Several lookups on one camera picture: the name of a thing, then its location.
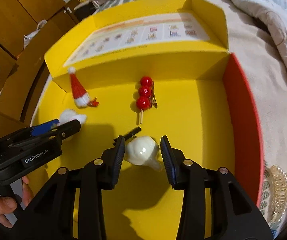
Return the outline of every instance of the yellow box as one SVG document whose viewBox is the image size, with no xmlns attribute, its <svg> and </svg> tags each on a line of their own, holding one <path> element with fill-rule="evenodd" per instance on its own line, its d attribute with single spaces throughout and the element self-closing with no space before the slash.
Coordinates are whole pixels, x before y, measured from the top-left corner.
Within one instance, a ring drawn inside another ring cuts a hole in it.
<svg viewBox="0 0 287 240">
<path fill-rule="evenodd" d="M 71 65 L 64 65 L 90 34 L 135 18 L 173 13 L 193 15 L 209 39 L 127 47 L 75 62 L 77 78 L 100 104 L 84 109 L 74 105 L 67 74 Z M 224 12 L 204 0 L 137 0 L 83 20 L 45 54 L 53 81 L 35 124 L 58 118 L 67 108 L 88 117 L 81 131 L 64 141 L 63 154 L 48 163 L 48 176 L 60 166 L 83 167 L 111 148 L 113 138 L 136 127 L 138 81 L 144 75 L 155 82 L 158 108 L 145 111 L 139 136 L 149 135 L 159 143 L 167 135 L 172 147 L 201 166 L 215 170 L 226 166 L 234 171 L 233 131 L 222 82 L 228 59 Z M 32 184 L 38 183 L 37 172 Z M 116 188 L 102 195 L 108 239 L 175 239 L 183 191 L 171 189 L 164 170 L 158 173 L 124 161 Z M 76 200 L 75 221 L 77 215 Z M 207 223 L 206 235 L 210 229 Z"/>
</svg>

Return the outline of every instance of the santa hat ornament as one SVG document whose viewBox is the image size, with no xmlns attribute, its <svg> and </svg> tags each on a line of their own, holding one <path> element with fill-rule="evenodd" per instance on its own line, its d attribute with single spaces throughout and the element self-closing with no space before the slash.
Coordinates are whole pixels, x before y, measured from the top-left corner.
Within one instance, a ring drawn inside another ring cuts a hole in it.
<svg viewBox="0 0 287 240">
<path fill-rule="evenodd" d="M 68 68 L 68 73 L 70 75 L 71 91 L 73 93 L 75 105 L 79 108 L 87 106 L 98 106 L 99 103 L 96 101 L 96 98 L 94 98 L 94 100 L 91 100 L 88 92 L 77 79 L 76 69 L 74 67 L 70 67 Z"/>
</svg>

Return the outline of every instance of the white cotton ball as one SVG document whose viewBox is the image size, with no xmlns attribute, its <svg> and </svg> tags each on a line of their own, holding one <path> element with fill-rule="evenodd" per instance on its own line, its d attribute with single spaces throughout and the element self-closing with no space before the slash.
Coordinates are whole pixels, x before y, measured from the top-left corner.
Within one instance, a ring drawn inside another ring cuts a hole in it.
<svg viewBox="0 0 287 240">
<path fill-rule="evenodd" d="M 71 118 L 75 115 L 78 115 L 78 114 L 76 111 L 74 111 L 72 109 L 64 110 L 59 117 L 59 125 L 70 122 Z"/>
<path fill-rule="evenodd" d="M 68 68 L 68 73 L 69 74 L 75 74 L 76 73 L 76 69 L 74 67 L 70 67 L 70 68 Z"/>
<path fill-rule="evenodd" d="M 72 117 L 72 120 L 78 120 L 81 125 L 85 124 L 87 116 L 85 114 L 78 114 Z"/>
<path fill-rule="evenodd" d="M 149 166 L 161 171 L 161 164 L 157 161 L 159 145 L 149 136 L 134 138 L 126 145 L 126 160 L 133 165 Z"/>
</svg>

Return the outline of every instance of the black handle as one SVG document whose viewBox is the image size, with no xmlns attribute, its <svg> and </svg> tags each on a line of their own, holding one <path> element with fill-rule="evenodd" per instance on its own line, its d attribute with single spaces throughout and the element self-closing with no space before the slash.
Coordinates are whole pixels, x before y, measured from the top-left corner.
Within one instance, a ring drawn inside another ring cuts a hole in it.
<svg viewBox="0 0 287 240">
<path fill-rule="evenodd" d="M 16 198 L 15 193 L 13 192 L 12 188 L 10 185 L 6 185 L 6 186 L 0 186 L 0 196 L 1 197 L 11 197 L 13 198 L 16 203 L 17 203 L 17 208 L 15 209 L 15 211 L 13 212 L 13 214 L 15 215 L 15 217 L 18 219 L 22 213 L 23 213 L 23 208 L 21 207 L 18 199 Z"/>
</svg>

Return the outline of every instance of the black brush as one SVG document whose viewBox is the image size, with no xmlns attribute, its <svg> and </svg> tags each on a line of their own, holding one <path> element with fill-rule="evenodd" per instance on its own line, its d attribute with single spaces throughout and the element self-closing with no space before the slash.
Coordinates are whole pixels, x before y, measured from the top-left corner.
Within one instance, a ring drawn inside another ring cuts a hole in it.
<svg viewBox="0 0 287 240">
<path fill-rule="evenodd" d="M 140 131 L 141 131 L 140 126 L 136 127 L 135 129 L 132 129 L 129 133 L 124 135 L 125 141 L 129 140 L 131 137 L 135 136 Z M 118 140 L 118 138 L 114 139 L 115 142 L 113 143 L 113 145 L 116 145 L 117 140 Z"/>
<path fill-rule="evenodd" d="M 186 159 L 183 152 L 172 148 L 166 135 L 160 140 L 160 149 L 169 183 L 175 190 L 184 189 L 188 179 L 186 173 L 180 168 Z"/>
</svg>

